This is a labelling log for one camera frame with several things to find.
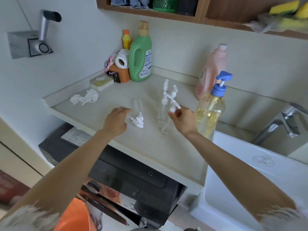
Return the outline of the black washing machine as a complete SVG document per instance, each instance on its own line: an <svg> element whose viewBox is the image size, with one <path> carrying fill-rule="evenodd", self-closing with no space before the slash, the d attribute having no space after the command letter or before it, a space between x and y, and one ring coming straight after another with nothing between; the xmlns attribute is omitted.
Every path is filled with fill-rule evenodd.
<svg viewBox="0 0 308 231"><path fill-rule="evenodd" d="M159 229L177 207L186 188L107 145L77 197L130 229Z"/></svg>

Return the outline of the green plastic bottle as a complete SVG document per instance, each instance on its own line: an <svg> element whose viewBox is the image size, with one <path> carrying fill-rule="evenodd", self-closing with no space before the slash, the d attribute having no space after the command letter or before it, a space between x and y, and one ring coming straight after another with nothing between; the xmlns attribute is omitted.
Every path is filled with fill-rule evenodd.
<svg viewBox="0 0 308 231"><path fill-rule="evenodd" d="M153 10L166 12L166 13L176 13L178 8L178 0L154 0Z"/></svg>

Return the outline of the person's left hand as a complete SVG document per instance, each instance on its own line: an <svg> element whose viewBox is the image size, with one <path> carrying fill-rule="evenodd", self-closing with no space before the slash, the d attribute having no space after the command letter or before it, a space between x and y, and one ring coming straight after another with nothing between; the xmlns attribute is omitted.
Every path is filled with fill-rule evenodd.
<svg viewBox="0 0 308 231"><path fill-rule="evenodd" d="M125 122L126 117L122 116L112 116L112 111L107 115L102 131L108 136L108 138L113 139L122 133L124 133L127 129L127 124Z"/></svg>

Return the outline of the small yellow orange-capped bottle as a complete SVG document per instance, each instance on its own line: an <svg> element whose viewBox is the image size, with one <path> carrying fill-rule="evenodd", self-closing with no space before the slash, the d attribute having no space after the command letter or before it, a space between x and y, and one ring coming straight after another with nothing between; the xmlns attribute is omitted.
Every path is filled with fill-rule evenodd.
<svg viewBox="0 0 308 231"><path fill-rule="evenodd" d="M130 50L132 39L129 35L129 30L124 30L124 35L122 37L123 49Z"/></svg>

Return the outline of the white ceramic sink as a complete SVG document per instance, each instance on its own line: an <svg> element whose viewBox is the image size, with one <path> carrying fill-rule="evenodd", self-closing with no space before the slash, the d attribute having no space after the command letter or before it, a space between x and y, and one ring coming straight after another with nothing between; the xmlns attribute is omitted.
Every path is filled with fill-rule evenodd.
<svg viewBox="0 0 308 231"><path fill-rule="evenodd" d="M184 135L264 231L308 231L308 216L268 178L198 131Z"/></svg>

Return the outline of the crumpled white tissue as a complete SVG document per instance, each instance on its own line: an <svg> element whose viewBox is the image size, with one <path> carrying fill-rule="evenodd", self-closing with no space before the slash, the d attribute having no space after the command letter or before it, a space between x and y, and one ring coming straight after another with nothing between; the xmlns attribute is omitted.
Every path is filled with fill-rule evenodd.
<svg viewBox="0 0 308 231"><path fill-rule="evenodd" d="M70 98L70 102L74 105L81 103L82 106L86 103L95 103L98 100L99 94L96 90L90 89L86 91L87 94L85 96L81 96L76 94Z"/></svg>

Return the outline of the yellow sponge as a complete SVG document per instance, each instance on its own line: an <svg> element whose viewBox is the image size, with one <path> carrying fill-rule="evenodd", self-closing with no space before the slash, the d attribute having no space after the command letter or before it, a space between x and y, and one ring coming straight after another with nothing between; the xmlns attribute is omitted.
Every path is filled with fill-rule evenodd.
<svg viewBox="0 0 308 231"><path fill-rule="evenodd" d="M296 14L294 15L296 19L308 19L308 2L301 6Z"/></svg>
<svg viewBox="0 0 308 231"><path fill-rule="evenodd" d="M269 14L270 15L294 15L300 5L300 0L295 0L287 2L284 4L279 4L271 7Z"/></svg>

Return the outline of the white toilet paper roll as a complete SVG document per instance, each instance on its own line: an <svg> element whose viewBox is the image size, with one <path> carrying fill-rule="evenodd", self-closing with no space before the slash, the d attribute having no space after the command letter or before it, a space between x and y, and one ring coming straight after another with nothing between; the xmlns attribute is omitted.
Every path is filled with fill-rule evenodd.
<svg viewBox="0 0 308 231"><path fill-rule="evenodd" d="M121 49L116 58L115 64L120 69L128 69L129 68L129 50Z"/></svg>

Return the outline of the orange plastic basin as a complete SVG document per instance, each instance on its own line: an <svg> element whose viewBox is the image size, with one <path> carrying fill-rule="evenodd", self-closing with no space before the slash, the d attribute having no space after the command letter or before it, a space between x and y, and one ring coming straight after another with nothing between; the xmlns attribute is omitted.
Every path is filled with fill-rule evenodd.
<svg viewBox="0 0 308 231"><path fill-rule="evenodd" d="M53 231L95 231L85 203L74 198Z"/></svg>

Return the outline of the grey wall holder plate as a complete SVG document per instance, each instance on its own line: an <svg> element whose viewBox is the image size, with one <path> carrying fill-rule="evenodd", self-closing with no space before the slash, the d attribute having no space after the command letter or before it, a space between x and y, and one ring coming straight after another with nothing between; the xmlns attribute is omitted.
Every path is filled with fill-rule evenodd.
<svg viewBox="0 0 308 231"><path fill-rule="evenodd" d="M39 38L37 30L7 32L7 38L12 59L33 58L53 53L47 42Z"/></svg>

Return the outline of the small clear spray bottle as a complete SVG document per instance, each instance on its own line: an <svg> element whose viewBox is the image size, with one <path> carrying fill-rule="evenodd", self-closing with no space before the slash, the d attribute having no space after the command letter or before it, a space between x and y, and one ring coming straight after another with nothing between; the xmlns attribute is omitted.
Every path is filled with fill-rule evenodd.
<svg viewBox="0 0 308 231"><path fill-rule="evenodd" d="M137 103L137 99L133 100L133 108L132 108L132 114L129 114L128 119L129 121L134 124L137 127L140 127L140 123L138 121L138 103Z"/></svg>
<svg viewBox="0 0 308 231"><path fill-rule="evenodd" d="M137 108L138 108L138 115L136 119L139 123L138 127L143 128L144 127L143 105L140 99L137 100Z"/></svg>
<svg viewBox="0 0 308 231"><path fill-rule="evenodd" d="M181 109L181 107L177 102L174 101L169 109L169 112L175 113L177 109ZM161 133L168 134L170 130L172 129L172 123L173 123L172 119L168 116L166 124L161 129Z"/></svg>

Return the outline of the person's right forearm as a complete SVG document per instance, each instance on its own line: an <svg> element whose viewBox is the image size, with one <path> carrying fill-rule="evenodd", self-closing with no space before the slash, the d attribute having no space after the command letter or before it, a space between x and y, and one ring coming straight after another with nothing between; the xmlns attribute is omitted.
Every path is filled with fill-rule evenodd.
<svg viewBox="0 0 308 231"><path fill-rule="evenodd" d="M295 212L295 202L263 174L218 147L198 131L188 141L226 188L258 222L278 212Z"/></svg>

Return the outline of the person's right hand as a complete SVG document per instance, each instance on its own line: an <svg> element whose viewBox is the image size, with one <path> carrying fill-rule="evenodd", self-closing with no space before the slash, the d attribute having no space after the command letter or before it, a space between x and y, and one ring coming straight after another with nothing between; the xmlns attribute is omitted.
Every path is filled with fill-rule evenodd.
<svg viewBox="0 0 308 231"><path fill-rule="evenodd" d="M189 108L180 105L181 109L179 111L179 121L173 122L175 128L186 138L189 139L191 136L197 133L196 125L196 115L195 112L191 111Z"/></svg>

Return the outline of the cluster of standing spray bottles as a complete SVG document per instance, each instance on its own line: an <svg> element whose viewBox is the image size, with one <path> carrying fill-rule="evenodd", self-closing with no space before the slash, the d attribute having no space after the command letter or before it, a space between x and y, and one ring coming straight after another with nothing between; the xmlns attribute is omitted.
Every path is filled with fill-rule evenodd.
<svg viewBox="0 0 308 231"><path fill-rule="evenodd" d="M164 124L168 118L167 112L175 112L176 109L181 109L180 105L175 101L175 97L178 93L176 85L173 86L171 94L168 93L168 82L166 79L163 85L163 93L161 95L160 103L158 106L157 121L158 124Z"/></svg>

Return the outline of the chrome faucet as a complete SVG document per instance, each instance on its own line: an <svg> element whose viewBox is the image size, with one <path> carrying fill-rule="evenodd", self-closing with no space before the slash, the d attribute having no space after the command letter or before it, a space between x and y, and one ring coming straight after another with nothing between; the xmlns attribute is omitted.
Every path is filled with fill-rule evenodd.
<svg viewBox="0 0 308 231"><path fill-rule="evenodd" d="M294 102L288 102L284 108L256 135L252 144L260 146L280 126L284 127L289 137L295 138L300 136L299 124L295 120L295 116L299 113L308 117L308 109Z"/></svg>

